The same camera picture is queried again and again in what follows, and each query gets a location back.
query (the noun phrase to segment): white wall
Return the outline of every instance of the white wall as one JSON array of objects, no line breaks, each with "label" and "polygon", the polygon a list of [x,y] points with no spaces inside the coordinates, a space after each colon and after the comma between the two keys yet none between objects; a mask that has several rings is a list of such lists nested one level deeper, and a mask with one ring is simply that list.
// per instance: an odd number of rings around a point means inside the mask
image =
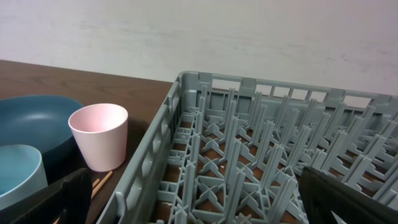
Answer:
[{"label": "white wall", "polygon": [[396,0],[0,1],[0,58],[172,81],[182,70],[398,95]]}]

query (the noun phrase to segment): teal bowl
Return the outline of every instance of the teal bowl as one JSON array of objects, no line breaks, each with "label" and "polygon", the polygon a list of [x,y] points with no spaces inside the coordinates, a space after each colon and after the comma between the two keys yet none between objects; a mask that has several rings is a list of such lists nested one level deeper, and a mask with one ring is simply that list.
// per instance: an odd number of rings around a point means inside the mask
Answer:
[{"label": "teal bowl", "polygon": [[46,186],[39,150],[26,145],[0,146],[0,210]]},{"label": "teal bowl", "polygon": [[0,100],[0,146],[33,146],[42,153],[45,170],[52,171],[55,164],[77,149],[68,119],[82,107],[76,100],[57,95]]}]

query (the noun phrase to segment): dish rack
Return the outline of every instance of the dish rack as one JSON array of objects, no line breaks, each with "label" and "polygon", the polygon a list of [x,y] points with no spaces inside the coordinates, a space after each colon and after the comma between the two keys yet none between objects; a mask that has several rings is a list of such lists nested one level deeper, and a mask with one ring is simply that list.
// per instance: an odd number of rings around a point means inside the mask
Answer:
[{"label": "dish rack", "polygon": [[398,209],[397,109],[396,96],[182,72],[98,223],[308,223],[304,166]]}]

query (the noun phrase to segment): pink cup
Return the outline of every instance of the pink cup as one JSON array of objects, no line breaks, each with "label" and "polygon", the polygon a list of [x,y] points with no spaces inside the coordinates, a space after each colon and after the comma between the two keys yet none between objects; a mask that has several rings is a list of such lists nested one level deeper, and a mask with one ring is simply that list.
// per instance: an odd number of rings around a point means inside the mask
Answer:
[{"label": "pink cup", "polygon": [[123,163],[127,118],[126,109],[111,103],[86,106],[69,117],[69,127],[90,169],[104,172]]}]

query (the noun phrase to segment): wooden table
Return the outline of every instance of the wooden table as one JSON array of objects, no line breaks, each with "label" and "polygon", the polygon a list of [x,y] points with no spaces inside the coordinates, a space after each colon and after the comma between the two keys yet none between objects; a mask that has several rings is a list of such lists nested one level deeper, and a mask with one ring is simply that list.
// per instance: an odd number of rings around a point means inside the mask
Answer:
[{"label": "wooden table", "polygon": [[[0,60],[0,98],[56,94],[76,99],[84,105],[115,103],[129,112],[126,160],[114,170],[114,174],[91,201],[86,223],[94,223],[99,217],[171,85],[140,78]],[[80,151],[75,150],[58,166],[62,173],[47,175],[49,183],[78,168],[86,167],[86,164]],[[106,173],[91,171],[93,181],[102,179],[105,175]]]}]

